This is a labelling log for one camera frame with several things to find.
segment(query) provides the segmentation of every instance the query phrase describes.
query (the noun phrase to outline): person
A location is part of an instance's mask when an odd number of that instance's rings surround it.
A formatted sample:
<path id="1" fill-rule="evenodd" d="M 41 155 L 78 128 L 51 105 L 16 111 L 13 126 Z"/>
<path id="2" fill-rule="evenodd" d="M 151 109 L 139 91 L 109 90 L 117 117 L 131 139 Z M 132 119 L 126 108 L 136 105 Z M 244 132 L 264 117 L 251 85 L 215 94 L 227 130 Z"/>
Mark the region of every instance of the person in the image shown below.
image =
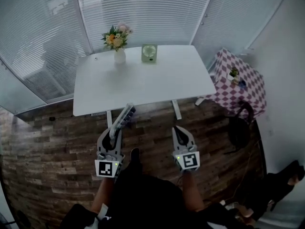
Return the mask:
<path id="1" fill-rule="evenodd" d="M 198 226 L 204 229 L 245 229 L 221 204 L 204 207 L 190 171 L 182 174 L 183 189 L 170 181 L 143 175 L 140 150 L 131 152 L 128 167 L 118 176 L 104 178 L 91 210 L 74 205 L 60 229 L 96 229 L 111 226 L 171 227 Z"/>
<path id="2" fill-rule="evenodd" d="M 247 225 L 254 225 L 268 208 L 272 211 L 293 190 L 304 174 L 304 167 L 295 160 L 281 172 L 267 174 L 246 199 L 245 205 L 234 203 L 234 207 L 244 217 Z"/>

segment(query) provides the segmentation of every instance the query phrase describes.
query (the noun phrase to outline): knee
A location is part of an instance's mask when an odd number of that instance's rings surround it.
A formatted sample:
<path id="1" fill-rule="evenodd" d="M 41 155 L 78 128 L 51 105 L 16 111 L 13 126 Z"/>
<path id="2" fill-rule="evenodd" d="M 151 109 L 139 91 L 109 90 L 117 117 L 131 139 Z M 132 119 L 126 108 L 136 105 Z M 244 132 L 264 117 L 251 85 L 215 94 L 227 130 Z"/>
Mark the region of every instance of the knee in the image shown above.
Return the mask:
<path id="1" fill-rule="evenodd" d="M 244 214 L 244 217 L 249 218 L 253 215 L 253 210 L 251 208 L 247 209 L 247 211 Z"/>
<path id="2" fill-rule="evenodd" d="M 255 221 L 254 219 L 252 219 L 252 218 L 247 218 L 247 219 L 245 220 L 244 223 L 245 223 L 245 225 L 247 225 L 247 226 L 252 226 L 252 227 L 254 227 L 256 221 Z"/>

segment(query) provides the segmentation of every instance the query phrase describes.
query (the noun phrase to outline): orange flower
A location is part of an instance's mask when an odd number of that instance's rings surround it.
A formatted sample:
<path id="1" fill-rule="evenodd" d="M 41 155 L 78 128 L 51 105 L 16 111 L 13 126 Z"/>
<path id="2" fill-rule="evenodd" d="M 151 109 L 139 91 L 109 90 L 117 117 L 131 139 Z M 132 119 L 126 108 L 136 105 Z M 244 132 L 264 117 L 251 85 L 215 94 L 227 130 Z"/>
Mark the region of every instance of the orange flower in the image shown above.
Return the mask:
<path id="1" fill-rule="evenodd" d="M 108 43 L 108 44 L 113 44 L 113 40 L 114 40 L 114 35 L 111 34 L 111 35 L 107 38 L 107 43 Z"/>
<path id="2" fill-rule="evenodd" d="M 114 39 L 114 35 L 113 35 L 113 34 L 111 34 L 111 35 L 109 36 L 109 40 L 112 42 L 112 41 L 113 41 L 113 39 Z"/>

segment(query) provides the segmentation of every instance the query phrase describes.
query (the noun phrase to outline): black clothing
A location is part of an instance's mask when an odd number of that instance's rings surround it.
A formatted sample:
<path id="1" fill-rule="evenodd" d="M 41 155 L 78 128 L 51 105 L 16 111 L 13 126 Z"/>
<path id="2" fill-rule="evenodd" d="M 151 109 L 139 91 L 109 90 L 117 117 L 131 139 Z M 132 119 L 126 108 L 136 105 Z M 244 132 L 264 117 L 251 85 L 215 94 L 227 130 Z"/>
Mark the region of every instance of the black clothing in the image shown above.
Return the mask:
<path id="1" fill-rule="evenodd" d="M 298 161 L 292 162 L 277 174 L 267 174 L 255 187 L 254 192 L 247 198 L 245 206 L 253 210 L 252 218 L 256 221 L 266 212 L 268 203 L 273 200 L 271 210 L 277 202 L 290 193 L 294 186 L 288 185 L 288 180 L 296 174 L 299 167 Z"/>
<path id="2" fill-rule="evenodd" d="M 214 204 L 200 212 L 187 211 L 182 191 L 169 181 L 142 175 L 141 163 L 131 162 L 120 173 L 112 193 L 106 217 L 99 221 L 101 229 L 131 225 L 134 227 L 212 229 L 207 221 L 228 229 L 248 229 L 222 205 Z M 60 229 L 83 229 L 97 215 L 81 205 L 74 205 L 61 223 Z"/>

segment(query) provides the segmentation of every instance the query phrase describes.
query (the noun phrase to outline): floor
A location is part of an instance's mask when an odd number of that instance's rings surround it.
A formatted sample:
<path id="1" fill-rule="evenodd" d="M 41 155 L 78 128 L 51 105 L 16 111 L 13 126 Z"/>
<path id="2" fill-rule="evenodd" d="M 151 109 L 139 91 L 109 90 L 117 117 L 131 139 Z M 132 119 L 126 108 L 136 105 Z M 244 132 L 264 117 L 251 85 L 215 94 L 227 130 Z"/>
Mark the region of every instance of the floor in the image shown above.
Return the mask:
<path id="1" fill-rule="evenodd" d="M 232 197 L 242 201 L 263 176 L 257 126 L 251 125 L 251 141 L 245 149 L 225 155 L 233 147 L 224 109 L 207 100 L 199 107 L 194 102 L 178 101 L 183 117 L 179 121 L 171 102 L 137 106 L 131 127 L 123 130 L 125 165 L 129 152 L 140 147 L 144 173 L 180 186 L 181 174 L 171 157 L 171 128 L 180 125 L 193 134 L 200 151 L 201 167 L 195 176 L 205 204 Z M 101 182 L 95 176 L 94 160 L 97 139 L 107 128 L 106 115 L 71 117 L 72 109 L 71 100 L 18 117 L 0 110 L 4 187 L 13 213 L 21 210 L 34 229 L 58 228 L 75 203 L 89 208 Z M 112 112 L 113 120 L 119 113 Z"/>

